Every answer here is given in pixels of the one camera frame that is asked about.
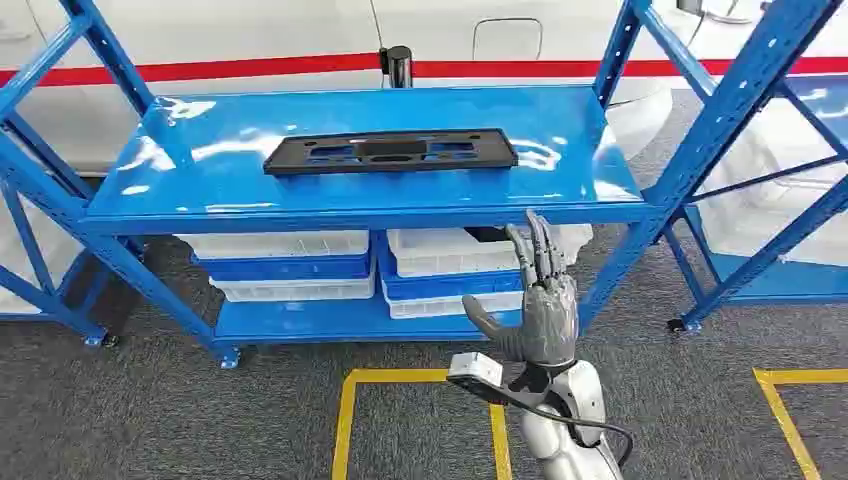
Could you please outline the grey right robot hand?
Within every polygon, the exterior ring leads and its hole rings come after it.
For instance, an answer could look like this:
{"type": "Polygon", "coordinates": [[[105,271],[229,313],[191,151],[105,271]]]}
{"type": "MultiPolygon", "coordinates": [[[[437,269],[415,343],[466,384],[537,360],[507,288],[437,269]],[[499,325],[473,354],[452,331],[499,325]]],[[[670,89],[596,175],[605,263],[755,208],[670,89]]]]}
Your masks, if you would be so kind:
{"type": "Polygon", "coordinates": [[[513,243],[522,286],[521,324],[504,327],[472,295],[462,298],[468,319],[510,360],[543,366],[574,361],[578,337],[576,287],[566,272],[565,255],[547,220],[525,212],[530,240],[512,224],[513,243]]]}

